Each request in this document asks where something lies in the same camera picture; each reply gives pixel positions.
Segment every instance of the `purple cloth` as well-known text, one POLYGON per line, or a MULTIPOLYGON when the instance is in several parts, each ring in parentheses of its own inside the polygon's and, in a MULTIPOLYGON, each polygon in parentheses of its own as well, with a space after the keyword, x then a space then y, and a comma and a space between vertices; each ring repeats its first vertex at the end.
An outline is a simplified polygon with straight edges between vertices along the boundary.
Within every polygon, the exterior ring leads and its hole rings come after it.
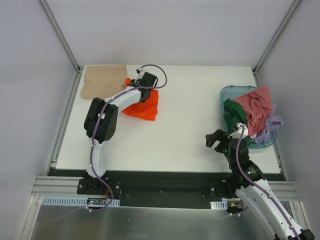
MULTIPOLYGON (((276 105, 272 103, 272 113, 276 110, 276 105)), ((251 139, 256 144, 263 144, 270 141, 270 133, 272 130, 281 127, 284 123, 284 121, 278 116, 269 116, 265 120, 265 128, 262 132, 258 133, 254 139, 251 139)))

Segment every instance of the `green cloth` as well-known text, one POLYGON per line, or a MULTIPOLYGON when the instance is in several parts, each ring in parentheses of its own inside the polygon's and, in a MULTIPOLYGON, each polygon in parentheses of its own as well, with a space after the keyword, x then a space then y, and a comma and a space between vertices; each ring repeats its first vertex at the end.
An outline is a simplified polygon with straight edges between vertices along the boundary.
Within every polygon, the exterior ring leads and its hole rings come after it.
MULTIPOLYGON (((232 134, 235 131, 234 124, 243 123, 248 126, 247 114, 240 103, 232 101, 230 98, 228 98, 224 101, 223 106, 223 118, 226 121, 228 133, 232 134)), ((244 140, 247 146, 250 146, 253 143, 248 137, 245 137, 244 140)))

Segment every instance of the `teal plastic basket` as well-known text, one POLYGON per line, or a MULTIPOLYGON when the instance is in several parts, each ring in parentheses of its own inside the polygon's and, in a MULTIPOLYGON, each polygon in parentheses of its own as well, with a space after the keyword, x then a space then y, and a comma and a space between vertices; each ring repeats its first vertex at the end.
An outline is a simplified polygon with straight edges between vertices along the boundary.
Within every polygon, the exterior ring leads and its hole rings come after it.
MULTIPOLYGON (((224 107, 224 102, 227 99, 236 99, 238 97, 241 97, 247 93, 252 92, 253 90, 257 89, 257 87, 255 86, 234 86, 234 85, 230 85, 230 86, 226 86, 224 87, 221 92, 220 92, 220 102, 221 102, 221 110, 222 110, 222 116, 225 113, 225 107, 224 107)), ((227 128, 227 122, 223 119, 223 127, 224 130, 227 132, 228 128, 227 128)), ((271 146, 272 144, 275 143, 277 139, 277 132, 276 130, 272 130, 270 133, 270 141, 269 142, 265 142, 262 144, 252 144, 251 146, 249 146, 249 149, 263 149, 263 148, 267 148, 269 146, 271 146)))

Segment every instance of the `red cloth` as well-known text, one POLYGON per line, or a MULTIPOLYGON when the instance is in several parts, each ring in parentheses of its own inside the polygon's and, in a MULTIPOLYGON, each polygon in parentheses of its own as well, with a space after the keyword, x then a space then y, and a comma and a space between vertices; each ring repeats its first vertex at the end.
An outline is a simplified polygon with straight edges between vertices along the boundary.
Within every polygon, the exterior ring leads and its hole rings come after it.
MULTIPOLYGON (((131 79, 127 78, 125 86, 131 83, 131 79)), ((145 102, 137 102, 127 107, 122 112, 128 116, 145 119, 145 120, 156 120, 156 115, 158 113, 158 101, 159 93, 158 90, 151 90, 150 97, 145 102)))
POLYGON ((259 87, 233 101, 241 104, 246 113, 249 136, 265 129, 266 119, 272 113, 272 98, 268 85, 259 87))

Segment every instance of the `metal floor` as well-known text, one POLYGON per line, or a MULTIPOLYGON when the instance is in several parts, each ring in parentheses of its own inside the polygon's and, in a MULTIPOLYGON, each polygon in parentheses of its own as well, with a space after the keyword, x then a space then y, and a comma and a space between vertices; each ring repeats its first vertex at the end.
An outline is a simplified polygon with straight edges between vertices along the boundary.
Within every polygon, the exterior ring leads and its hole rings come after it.
MULTIPOLYGON (((53 219, 74 207, 42 205, 53 219)), ((38 217, 32 240, 267 240, 248 210, 241 217, 224 210, 110 207, 99 213, 80 209, 57 221, 38 217)))

